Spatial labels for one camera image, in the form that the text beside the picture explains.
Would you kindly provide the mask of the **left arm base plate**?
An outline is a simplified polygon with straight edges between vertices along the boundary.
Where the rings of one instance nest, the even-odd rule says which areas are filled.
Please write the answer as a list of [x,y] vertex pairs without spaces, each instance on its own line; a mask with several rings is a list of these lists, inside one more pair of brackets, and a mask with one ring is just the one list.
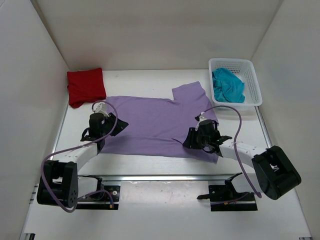
[[95,196],[89,196],[79,201],[77,210],[111,210],[119,209],[121,182],[103,181],[103,187],[106,192],[101,192]]

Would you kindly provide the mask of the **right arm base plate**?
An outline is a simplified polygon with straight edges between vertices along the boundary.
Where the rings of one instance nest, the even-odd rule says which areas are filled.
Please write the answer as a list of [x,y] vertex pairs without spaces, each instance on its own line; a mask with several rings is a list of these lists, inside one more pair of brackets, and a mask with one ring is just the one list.
[[226,185],[209,185],[208,193],[199,195],[196,199],[199,201],[209,200],[211,212],[250,212],[258,210],[253,193],[238,193]]

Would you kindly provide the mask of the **red t shirt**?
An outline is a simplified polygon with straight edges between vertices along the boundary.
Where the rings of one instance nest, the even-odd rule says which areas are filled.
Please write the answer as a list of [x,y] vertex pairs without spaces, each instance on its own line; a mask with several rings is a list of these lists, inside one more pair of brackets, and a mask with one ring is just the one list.
[[107,97],[102,68],[68,71],[67,81],[69,105],[74,109]]

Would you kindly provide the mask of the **lilac t shirt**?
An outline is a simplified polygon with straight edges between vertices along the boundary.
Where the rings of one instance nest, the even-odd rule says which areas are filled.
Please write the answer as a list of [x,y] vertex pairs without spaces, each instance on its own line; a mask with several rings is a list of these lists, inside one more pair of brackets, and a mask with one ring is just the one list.
[[134,96],[110,96],[118,118],[128,126],[116,136],[105,139],[103,154],[188,158],[215,163],[216,154],[183,147],[190,128],[197,125],[195,117],[217,120],[212,103],[201,84],[196,81],[172,89],[173,99]]

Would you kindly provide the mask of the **teal cloth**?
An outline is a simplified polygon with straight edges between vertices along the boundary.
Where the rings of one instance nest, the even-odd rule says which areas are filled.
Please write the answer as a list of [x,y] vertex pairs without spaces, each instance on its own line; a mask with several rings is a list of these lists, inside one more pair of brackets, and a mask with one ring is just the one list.
[[245,101],[245,84],[230,70],[217,68],[212,73],[214,99],[223,103],[239,103]]

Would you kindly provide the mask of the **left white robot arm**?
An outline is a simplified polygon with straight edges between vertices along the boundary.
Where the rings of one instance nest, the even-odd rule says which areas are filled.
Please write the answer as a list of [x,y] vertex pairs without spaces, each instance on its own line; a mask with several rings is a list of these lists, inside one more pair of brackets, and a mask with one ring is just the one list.
[[40,205],[59,206],[65,212],[73,212],[80,199],[100,200],[110,195],[100,177],[79,176],[79,170],[97,156],[105,146],[108,136],[116,136],[129,123],[118,119],[113,113],[93,113],[89,126],[82,132],[81,145],[63,150],[64,157],[51,160],[47,157],[41,163],[41,174],[36,200]]

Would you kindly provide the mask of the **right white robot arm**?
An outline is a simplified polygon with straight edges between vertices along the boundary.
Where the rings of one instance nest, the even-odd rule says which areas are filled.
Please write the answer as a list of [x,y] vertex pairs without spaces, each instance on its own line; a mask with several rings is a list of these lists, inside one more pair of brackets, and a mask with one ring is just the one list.
[[182,145],[252,167],[255,173],[247,175],[249,189],[254,186],[258,193],[264,193],[272,200],[279,199],[302,182],[300,174],[281,147],[274,145],[261,148],[237,143],[234,138],[221,135],[218,123],[214,120],[201,120],[196,127],[189,128]]

